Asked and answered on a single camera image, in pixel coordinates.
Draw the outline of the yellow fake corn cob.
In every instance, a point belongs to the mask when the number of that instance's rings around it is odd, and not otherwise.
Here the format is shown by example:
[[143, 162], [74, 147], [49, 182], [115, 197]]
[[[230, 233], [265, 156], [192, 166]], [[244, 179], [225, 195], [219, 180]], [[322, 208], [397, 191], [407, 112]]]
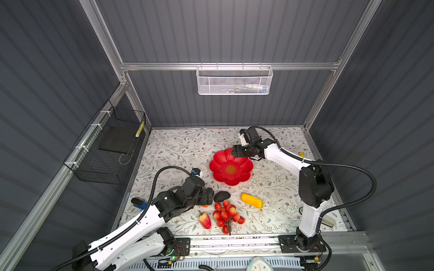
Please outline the yellow fake corn cob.
[[258, 209], [262, 209], [263, 208], [263, 201], [260, 200], [260, 199], [258, 199], [258, 198], [256, 198], [255, 196], [242, 193], [240, 199], [241, 199], [242, 202], [244, 202], [246, 204], [249, 204], [249, 205], [251, 205], [251, 206], [253, 206], [255, 208], [258, 208]]

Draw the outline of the white round scale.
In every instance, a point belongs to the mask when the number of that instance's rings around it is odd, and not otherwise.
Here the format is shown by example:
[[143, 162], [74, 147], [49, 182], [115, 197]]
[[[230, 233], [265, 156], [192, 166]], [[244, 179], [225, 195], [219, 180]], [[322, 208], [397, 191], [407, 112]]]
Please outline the white round scale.
[[274, 269], [266, 259], [254, 257], [247, 265], [246, 271], [274, 271]]

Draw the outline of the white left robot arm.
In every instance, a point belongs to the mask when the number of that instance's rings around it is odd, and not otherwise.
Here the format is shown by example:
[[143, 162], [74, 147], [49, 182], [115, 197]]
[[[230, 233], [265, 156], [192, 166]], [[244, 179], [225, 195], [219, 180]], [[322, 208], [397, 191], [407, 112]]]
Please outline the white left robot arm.
[[75, 271], [121, 271], [146, 257], [168, 255], [175, 237], [165, 223], [194, 206], [213, 203], [214, 191], [198, 176], [177, 189], [160, 192], [139, 215], [89, 246], [75, 247]]

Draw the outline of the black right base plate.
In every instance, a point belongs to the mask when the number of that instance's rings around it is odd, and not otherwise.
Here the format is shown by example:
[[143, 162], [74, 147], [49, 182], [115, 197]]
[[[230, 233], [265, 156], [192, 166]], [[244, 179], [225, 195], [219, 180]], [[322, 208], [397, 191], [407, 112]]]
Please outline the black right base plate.
[[308, 253], [319, 252], [322, 254], [327, 248], [318, 235], [305, 237], [303, 234], [287, 234], [278, 236], [282, 253]]

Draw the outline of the dark fake avocado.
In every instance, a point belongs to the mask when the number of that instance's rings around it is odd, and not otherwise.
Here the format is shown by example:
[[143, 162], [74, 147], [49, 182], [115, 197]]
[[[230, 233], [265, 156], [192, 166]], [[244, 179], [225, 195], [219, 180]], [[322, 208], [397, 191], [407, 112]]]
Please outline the dark fake avocado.
[[229, 192], [220, 191], [220, 192], [215, 193], [213, 200], [215, 203], [221, 203], [221, 202], [224, 202], [226, 200], [229, 200], [230, 197], [231, 197], [231, 194]]

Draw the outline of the red fake grape bunch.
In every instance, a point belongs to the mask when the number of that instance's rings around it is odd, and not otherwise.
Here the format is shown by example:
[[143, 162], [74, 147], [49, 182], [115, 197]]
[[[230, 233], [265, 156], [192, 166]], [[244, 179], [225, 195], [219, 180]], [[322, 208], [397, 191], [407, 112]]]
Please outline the red fake grape bunch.
[[231, 235], [236, 225], [245, 223], [245, 218], [237, 212], [237, 208], [229, 200], [215, 203], [212, 217], [217, 227], [226, 235]]

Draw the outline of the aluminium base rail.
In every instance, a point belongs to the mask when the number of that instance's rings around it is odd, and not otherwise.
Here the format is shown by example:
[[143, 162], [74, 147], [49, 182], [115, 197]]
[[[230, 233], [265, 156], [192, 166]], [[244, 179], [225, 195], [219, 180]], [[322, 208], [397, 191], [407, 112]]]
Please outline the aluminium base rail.
[[[281, 252], [278, 236], [280, 234], [253, 234], [232, 236], [192, 236], [190, 256], [202, 254], [284, 254]], [[105, 248], [97, 249], [90, 257], [97, 263], [98, 269], [104, 265], [115, 264], [116, 261], [134, 263], [146, 257], [166, 256], [175, 245], [175, 237], [167, 230], [155, 233], [141, 241], [133, 241], [121, 246], [116, 242]]]

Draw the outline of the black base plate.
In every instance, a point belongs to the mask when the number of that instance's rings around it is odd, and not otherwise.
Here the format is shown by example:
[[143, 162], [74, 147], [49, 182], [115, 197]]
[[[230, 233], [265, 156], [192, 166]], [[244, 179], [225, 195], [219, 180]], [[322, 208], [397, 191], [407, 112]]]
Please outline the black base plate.
[[191, 249], [191, 239], [190, 238], [175, 238], [175, 245], [169, 250], [168, 257], [178, 258], [189, 256]]
[[319, 252], [322, 254], [327, 248], [318, 235], [305, 237], [303, 234], [287, 234], [278, 236], [282, 253], [308, 253]]

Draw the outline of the red flower-shaped fruit bowl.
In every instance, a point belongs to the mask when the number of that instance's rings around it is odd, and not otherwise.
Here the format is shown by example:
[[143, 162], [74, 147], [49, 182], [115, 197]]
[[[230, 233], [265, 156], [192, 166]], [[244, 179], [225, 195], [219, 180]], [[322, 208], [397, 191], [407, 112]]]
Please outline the red flower-shaped fruit bowl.
[[248, 158], [235, 158], [232, 148], [214, 154], [209, 168], [213, 178], [228, 186], [237, 186], [250, 180], [254, 164]]

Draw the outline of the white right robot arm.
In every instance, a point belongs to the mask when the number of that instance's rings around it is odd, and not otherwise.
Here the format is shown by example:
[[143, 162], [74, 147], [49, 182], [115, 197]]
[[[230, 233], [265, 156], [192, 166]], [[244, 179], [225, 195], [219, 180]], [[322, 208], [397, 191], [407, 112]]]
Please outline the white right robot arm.
[[319, 231], [322, 212], [334, 192], [327, 172], [317, 161], [307, 160], [281, 147], [272, 133], [260, 126], [242, 129], [240, 144], [234, 145], [235, 158], [266, 159], [282, 166], [298, 177], [298, 195], [303, 202], [302, 219], [296, 229], [295, 243], [301, 252], [310, 251], [321, 241]]

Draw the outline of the floral patterned table mat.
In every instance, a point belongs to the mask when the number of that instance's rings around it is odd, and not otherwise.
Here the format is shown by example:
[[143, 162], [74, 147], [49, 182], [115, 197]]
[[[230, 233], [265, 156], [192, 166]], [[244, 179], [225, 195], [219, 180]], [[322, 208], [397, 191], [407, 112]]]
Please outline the floral patterned table mat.
[[[239, 143], [238, 129], [160, 129], [154, 130], [145, 148], [130, 198], [146, 201], [153, 179], [158, 178], [156, 192], [181, 185], [192, 168], [203, 172], [203, 180], [214, 191], [231, 194], [230, 203], [245, 218], [236, 225], [236, 234], [291, 233], [301, 220], [302, 201], [298, 180], [288, 170], [268, 160], [254, 163], [249, 181], [228, 186], [213, 178], [209, 164], [218, 151]], [[258, 209], [241, 201], [241, 194], [263, 201]]]

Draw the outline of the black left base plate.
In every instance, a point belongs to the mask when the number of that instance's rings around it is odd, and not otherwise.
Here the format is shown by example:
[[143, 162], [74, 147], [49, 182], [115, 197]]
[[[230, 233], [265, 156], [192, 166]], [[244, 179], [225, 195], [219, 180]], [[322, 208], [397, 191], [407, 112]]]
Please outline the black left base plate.
[[190, 238], [175, 238], [175, 245], [169, 250], [168, 257], [178, 258], [189, 256], [191, 249], [191, 239]]

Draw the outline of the red fake strawberry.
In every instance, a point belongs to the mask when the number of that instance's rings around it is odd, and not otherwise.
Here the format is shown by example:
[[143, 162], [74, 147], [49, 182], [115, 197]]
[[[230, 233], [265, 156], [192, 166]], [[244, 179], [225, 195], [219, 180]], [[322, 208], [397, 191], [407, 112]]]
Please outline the red fake strawberry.
[[212, 227], [210, 216], [206, 212], [200, 214], [199, 222], [205, 229], [211, 229]]

